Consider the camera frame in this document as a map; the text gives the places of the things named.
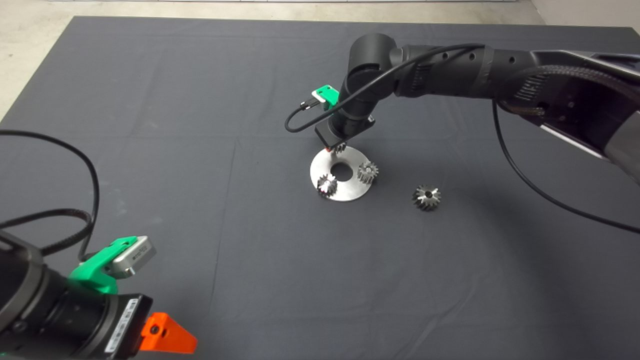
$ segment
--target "gray cloth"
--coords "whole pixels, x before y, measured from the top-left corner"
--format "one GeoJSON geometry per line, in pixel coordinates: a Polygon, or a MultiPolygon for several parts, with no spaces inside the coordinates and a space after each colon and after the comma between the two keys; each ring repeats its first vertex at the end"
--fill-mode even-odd
{"type": "MultiPolygon", "coordinates": [[[[132,234],[156,245],[121,292],[151,296],[200,343],[193,357],[139,358],[638,358],[640,238],[530,191],[488,101],[382,101],[350,142],[380,167],[377,184],[350,203],[316,194],[308,166],[321,144],[284,118],[339,86],[351,43],[370,32],[399,45],[640,53],[628,28],[74,18],[1,125],[58,136],[95,162],[91,250],[132,234]],[[442,190],[432,213],[411,204],[422,183],[442,190]]],[[[621,170],[501,119],[536,184],[640,225],[640,188],[621,170]]],[[[0,218],[90,208],[73,155],[13,138],[0,154],[0,218]]],[[[12,232],[43,245],[79,226],[12,232]]],[[[47,259],[67,275],[75,256],[47,259]]]]}

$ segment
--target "metal disc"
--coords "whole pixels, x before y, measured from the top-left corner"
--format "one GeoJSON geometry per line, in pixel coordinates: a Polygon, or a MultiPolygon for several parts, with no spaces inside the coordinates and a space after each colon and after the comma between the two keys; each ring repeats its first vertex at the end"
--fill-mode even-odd
{"type": "Polygon", "coordinates": [[[358,166],[369,161],[360,151],[347,146],[344,151],[332,153],[327,150],[320,150],[314,160],[311,161],[309,174],[311,175],[311,183],[314,189],[317,186],[318,179],[325,174],[331,174],[331,168],[338,163],[346,164],[351,168],[353,175],[347,181],[338,181],[338,187],[333,195],[328,199],[336,201],[352,201],[364,195],[371,184],[363,184],[358,180],[358,166]]]}

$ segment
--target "cable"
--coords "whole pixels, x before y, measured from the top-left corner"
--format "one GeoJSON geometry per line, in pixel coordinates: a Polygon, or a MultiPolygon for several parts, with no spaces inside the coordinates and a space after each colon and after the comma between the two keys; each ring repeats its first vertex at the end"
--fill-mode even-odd
{"type": "Polygon", "coordinates": [[[382,74],[380,74],[378,77],[376,77],[375,79],[371,80],[370,82],[368,82],[368,84],[364,85],[362,88],[358,89],[356,92],[354,92],[351,96],[349,96],[348,98],[344,99],[343,101],[337,103],[331,110],[325,111],[324,113],[322,113],[322,115],[316,117],[315,119],[311,120],[310,122],[307,122],[306,124],[300,126],[300,127],[290,127],[289,123],[291,121],[291,119],[293,118],[293,116],[295,116],[295,114],[297,114],[298,112],[300,112],[301,110],[304,110],[303,108],[298,108],[295,111],[293,111],[289,117],[287,117],[287,120],[284,123],[284,128],[290,132],[290,133],[299,133],[300,131],[313,126],[314,124],[317,124],[318,122],[326,119],[327,117],[329,117],[330,115],[333,115],[334,113],[336,113],[338,110],[342,109],[348,102],[352,101],[353,99],[355,99],[356,97],[358,97],[360,94],[362,94],[363,92],[367,91],[368,89],[370,89],[372,86],[376,85],[377,83],[379,83],[380,81],[384,80],[386,77],[396,73],[397,71],[413,64],[413,63],[418,63],[422,60],[426,60],[427,58],[430,58],[431,56],[434,55],[438,55],[447,51],[454,51],[454,50],[473,50],[473,49],[478,49],[480,47],[484,47],[483,44],[460,44],[460,45],[450,45],[450,46],[443,46],[443,47],[438,47],[436,49],[427,51],[424,54],[420,54],[416,57],[414,57],[411,60],[407,60],[405,62],[402,62],[394,67],[392,67],[391,69],[388,69],[387,71],[383,72],[382,74]]]}
{"type": "MultiPolygon", "coordinates": [[[[84,227],[78,231],[77,233],[66,237],[62,241],[65,243],[77,243],[79,240],[87,237],[91,233],[92,225],[91,225],[91,215],[83,210],[78,209],[53,209],[47,211],[41,211],[39,213],[33,213],[29,215],[25,215],[23,217],[14,218],[11,220],[7,220],[5,222],[0,223],[0,229],[4,229],[5,227],[18,226],[22,224],[26,224],[28,222],[32,222],[35,220],[40,220],[43,218],[50,217],[75,217],[81,220],[84,220],[84,227]]],[[[40,252],[43,256],[51,255],[56,251],[52,251],[52,249],[40,249],[40,252]]]]}
{"type": "MultiPolygon", "coordinates": [[[[635,102],[638,106],[640,106],[640,94],[634,89],[630,88],[628,84],[624,81],[607,74],[606,72],[602,72],[595,69],[589,69],[587,67],[576,67],[576,66],[566,66],[566,65],[542,65],[531,67],[528,69],[521,70],[516,72],[512,76],[510,76],[507,80],[504,81],[498,94],[496,96],[497,99],[506,99],[508,97],[508,91],[510,91],[510,87],[506,86],[511,81],[521,81],[523,79],[528,79],[533,76],[549,76],[549,75],[558,75],[558,76],[568,76],[570,78],[581,79],[584,81],[589,81],[591,83],[595,83],[601,86],[608,88],[618,94],[625,96],[627,99],[635,102]]],[[[524,108],[520,111],[524,110],[535,110],[535,108],[524,108]]]]}
{"type": "MultiPolygon", "coordinates": [[[[35,138],[35,139],[39,139],[39,140],[44,140],[46,142],[50,142],[53,143],[55,145],[58,145],[60,147],[63,147],[71,152],[73,152],[75,155],[77,155],[86,165],[87,169],[89,170],[89,173],[91,175],[91,183],[92,183],[92,187],[93,187],[93,204],[92,204],[92,210],[91,210],[91,215],[89,218],[88,223],[85,225],[85,227],[80,230],[78,233],[73,234],[72,236],[69,236],[65,239],[62,239],[60,241],[57,241],[56,243],[47,245],[45,247],[42,247],[40,249],[40,251],[42,252],[43,256],[47,256],[47,255],[51,255],[54,254],[56,252],[59,252],[61,250],[67,249],[75,244],[77,244],[78,242],[82,241],[82,244],[80,245],[80,250],[78,251],[78,259],[80,261],[84,261],[85,255],[86,255],[86,249],[87,246],[89,245],[89,241],[91,240],[91,235],[93,233],[93,228],[95,227],[95,219],[98,216],[98,208],[100,206],[100,186],[98,184],[98,173],[95,171],[95,167],[93,166],[93,163],[91,162],[91,160],[89,159],[89,157],[87,155],[85,155],[82,151],[80,151],[78,148],[74,147],[73,145],[66,143],[60,139],[54,138],[52,136],[48,136],[48,135],[44,135],[44,134],[40,134],[40,133],[34,133],[31,131],[21,131],[21,130],[0,130],[0,136],[21,136],[21,137],[25,137],[25,138],[35,138]]],[[[20,224],[24,224],[25,222],[30,222],[30,221],[34,221],[40,218],[45,218],[45,217],[53,217],[53,216],[74,216],[74,217],[80,217],[80,216],[76,216],[79,215],[80,213],[78,213],[78,211],[80,213],[84,213],[84,211],[81,210],[75,210],[75,209],[56,209],[56,210],[49,210],[49,211],[43,211],[40,213],[35,213],[35,214],[31,214],[31,215],[26,215],[24,217],[20,217],[20,218],[16,218],[13,220],[9,220],[8,222],[16,222],[16,221],[20,221],[20,220],[24,220],[29,219],[27,221],[22,221],[20,222],[20,224]]]]}
{"type": "Polygon", "coordinates": [[[590,213],[586,213],[585,211],[573,208],[573,207],[561,202],[560,200],[557,200],[553,196],[545,193],[540,188],[538,188],[535,184],[533,184],[531,182],[531,180],[529,180],[529,178],[525,174],[523,174],[522,171],[520,171],[518,166],[515,164],[515,162],[511,158],[511,155],[509,154],[509,151],[507,150],[507,145],[504,143],[504,139],[502,137],[502,131],[500,130],[500,120],[498,119],[498,106],[497,106],[497,103],[495,102],[495,100],[492,101],[492,110],[493,110],[493,123],[495,124],[495,133],[498,136],[498,142],[500,143],[500,148],[502,148],[502,153],[504,154],[504,157],[507,159],[507,162],[509,163],[509,165],[511,165],[511,168],[513,169],[513,171],[515,171],[516,174],[518,174],[518,176],[520,177],[520,179],[522,179],[522,181],[524,181],[525,184],[527,184],[531,189],[533,189],[533,191],[538,193],[538,195],[542,196],[543,198],[549,200],[554,205],[559,206],[560,208],[563,208],[563,209],[565,209],[567,211],[570,211],[570,212],[572,212],[572,213],[574,213],[576,215],[580,215],[582,217],[588,218],[588,219],[593,220],[593,221],[600,222],[600,223],[605,224],[605,225],[617,227],[618,229],[630,231],[631,233],[640,234],[640,228],[638,228],[638,227],[634,227],[634,226],[631,226],[631,225],[615,222],[613,220],[602,218],[602,217],[599,217],[599,216],[596,216],[596,215],[593,215],[593,214],[590,214],[590,213]]]}

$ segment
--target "orange part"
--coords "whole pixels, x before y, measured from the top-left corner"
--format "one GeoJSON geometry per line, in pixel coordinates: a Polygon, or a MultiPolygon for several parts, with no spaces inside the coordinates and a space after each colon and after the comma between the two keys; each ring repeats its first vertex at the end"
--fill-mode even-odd
{"type": "Polygon", "coordinates": [[[193,354],[198,340],[166,313],[153,313],[142,329],[141,351],[193,354]]]}

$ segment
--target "gear teeth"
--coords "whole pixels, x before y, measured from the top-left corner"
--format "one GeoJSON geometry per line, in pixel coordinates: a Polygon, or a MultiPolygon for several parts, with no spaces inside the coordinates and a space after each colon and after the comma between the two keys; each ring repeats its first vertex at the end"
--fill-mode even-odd
{"type": "Polygon", "coordinates": [[[413,204],[423,211],[435,209],[440,204],[442,194],[435,186],[420,185],[413,193],[413,204]]]}
{"type": "Polygon", "coordinates": [[[358,166],[358,180],[363,184],[371,184],[379,173],[380,170],[371,161],[366,161],[358,166]]]}
{"type": "Polygon", "coordinates": [[[338,188],[338,180],[331,174],[322,175],[317,181],[317,190],[323,197],[331,197],[338,188]]]}
{"type": "Polygon", "coordinates": [[[336,145],[336,147],[333,148],[333,150],[331,150],[332,154],[338,154],[339,152],[344,151],[344,149],[347,148],[347,143],[343,142],[341,144],[336,145]]]}

